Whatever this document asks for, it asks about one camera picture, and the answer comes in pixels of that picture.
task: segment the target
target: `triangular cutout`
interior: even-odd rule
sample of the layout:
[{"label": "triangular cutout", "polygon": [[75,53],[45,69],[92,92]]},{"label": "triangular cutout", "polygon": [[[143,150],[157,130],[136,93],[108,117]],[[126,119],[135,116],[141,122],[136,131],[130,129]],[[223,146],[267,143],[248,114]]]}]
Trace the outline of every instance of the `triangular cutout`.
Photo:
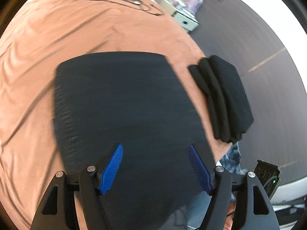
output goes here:
[{"label": "triangular cutout", "polygon": [[57,214],[57,192],[58,192],[58,187],[54,186],[48,200],[46,202],[46,205],[43,209],[42,214],[44,215],[56,215]]},{"label": "triangular cutout", "polygon": [[253,187],[254,193],[254,214],[255,215],[268,215],[269,209],[265,200],[261,194],[261,191],[258,186]]}]

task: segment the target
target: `orange cloth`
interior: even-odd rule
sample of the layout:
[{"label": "orange cloth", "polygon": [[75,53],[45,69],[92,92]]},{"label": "orange cloth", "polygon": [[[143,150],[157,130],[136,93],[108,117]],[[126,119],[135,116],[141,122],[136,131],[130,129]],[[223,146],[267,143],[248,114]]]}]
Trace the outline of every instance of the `orange cloth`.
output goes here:
[{"label": "orange cloth", "polygon": [[19,230],[30,228],[51,178],[63,170],[51,119],[54,71],[65,60],[108,51],[165,55],[199,113],[215,159],[230,148],[214,139],[205,97],[187,69],[203,52],[169,15],[150,14],[162,8],[141,1],[150,11],[121,0],[33,0],[1,37],[0,201]]}]

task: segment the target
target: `stack of folded clothes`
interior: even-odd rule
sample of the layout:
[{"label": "stack of folded clothes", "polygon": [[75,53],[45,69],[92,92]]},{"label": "stack of folded clothes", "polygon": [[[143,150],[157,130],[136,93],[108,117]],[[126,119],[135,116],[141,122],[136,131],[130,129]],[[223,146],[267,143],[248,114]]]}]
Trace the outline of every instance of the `stack of folded clothes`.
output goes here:
[{"label": "stack of folded clothes", "polygon": [[188,67],[207,99],[215,139],[236,143],[254,122],[236,68],[213,55]]}]

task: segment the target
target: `floor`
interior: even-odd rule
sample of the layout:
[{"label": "floor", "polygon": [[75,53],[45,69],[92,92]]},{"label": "floor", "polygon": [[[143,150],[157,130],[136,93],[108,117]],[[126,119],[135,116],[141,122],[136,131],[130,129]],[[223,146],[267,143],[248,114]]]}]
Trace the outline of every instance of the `floor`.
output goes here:
[{"label": "floor", "polygon": [[238,70],[254,124],[240,141],[242,167],[257,160],[278,165],[282,184],[307,175],[307,95],[288,51],[241,0],[205,0],[191,37],[203,52]]}]

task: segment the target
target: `white furniture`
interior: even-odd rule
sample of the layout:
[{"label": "white furniture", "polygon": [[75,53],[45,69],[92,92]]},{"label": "white furniture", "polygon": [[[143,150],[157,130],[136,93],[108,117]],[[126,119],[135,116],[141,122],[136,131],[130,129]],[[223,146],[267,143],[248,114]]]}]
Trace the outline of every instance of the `white furniture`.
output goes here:
[{"label": "white furniture", "polygon": [[184,10],[176,9],[169,1],[163,0],[160,5],[166,13],[171,15],[175,21],[177,21],[179,25],[184,28],[186,32],[189,33],[198,26],[198,21],[195,17],[186,13]]}]

